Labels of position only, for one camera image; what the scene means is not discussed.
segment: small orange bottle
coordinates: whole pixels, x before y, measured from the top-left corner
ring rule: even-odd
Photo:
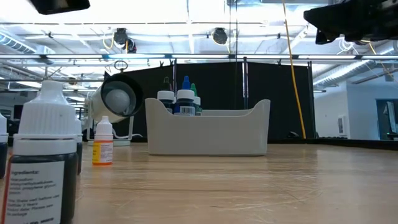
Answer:
[[[108,116],[102,116],[94,135],[93,165],[106,166],[113,163],[113,132]]]

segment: ceiling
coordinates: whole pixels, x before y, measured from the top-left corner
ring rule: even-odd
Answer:
[[[6,33],[33,49],[44,46],[55,54],[119,54],[123,51],[111,45],[112,33],[124,27],[134,39],[138,54],[287,54],[287,33],[284,8],[280,1],[241,0],[229,7],[225,0],[90,0],[84,11],[44,16],[27,0],[12,0],[0,7],[0,33]],[[293,54],[364,54],[369,47],[350,45],[343,39],[331,44],[315,45],[316,28],[303,19],[303,12],[326,6],[328,0],[286,0],[289,35],[292,40],[305,30]],[[211,34],[216,27],[229,36],[226,45],[216,44]],[[0,45],[0,54],[18,54]],[[181,63],[214,60],[183,60]],[[44,67],[34,63],[11,61],[35,73],[44,74]],[[324,71],[343,62],[317,62],[314,72]],[[159,60],[132,60],[129,70],[159,66]],[[86,67],[63,67],[49,72],[54,77],[100,78],[104,64]],[[82,88],[98,83],[80,84]]]

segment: black backdrop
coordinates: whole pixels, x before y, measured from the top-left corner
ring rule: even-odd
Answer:
[[[173,68],[150,68],[126,72],[144,90],[144,98],[156,98],[164,77],[172,80]],[[312,79],[307,67],[295,67],[298,95],[301,102],[307,138],[315,137],[313,116]],[[196,63],[177,65],[177,89],[185,75],[197,86],[204,110],[242,110],[243,70],[242,63]],[[271,100],[269,123],[270,141],[285,139],[290,131],[302,136],[299,111],[294,94],[290,66],[264,63],[248,63],[249,107],[258,101]],[[114,124],[118,135],[128,134],[128,119]],[[133,133],[147,136],[145,105],[134,117]]]
[[[305,133],[314,138],[312,79],[307,67],[295,66],[294,71]],[[290,66],[248,63],[248,83],[250,108],[260,100],[271,100],[268,140],[285,139],[290,131],[302,136]]]

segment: white lamp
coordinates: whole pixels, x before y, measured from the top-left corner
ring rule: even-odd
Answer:
[[[92,145],[90,139],[90,128],[94,121],[101,121],[102,116],[108,116],[110,123],[117,123],[123,119],[130,118],[129,135],[116,138],[114,146],[128,146],[132,138],[133,115],[138,112],[143,103],[143,92],[141,86],[130,76],[123,73],[108,77],[103,84],[88,99],[88,144]]]

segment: wooden table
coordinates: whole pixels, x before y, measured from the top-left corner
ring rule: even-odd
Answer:
[[[115,148],[107,167],[91,165],[90,147],[83,154],[74,223],[398,223],[393,151],[270,145],[266,157],[159,157],[136,144]]]

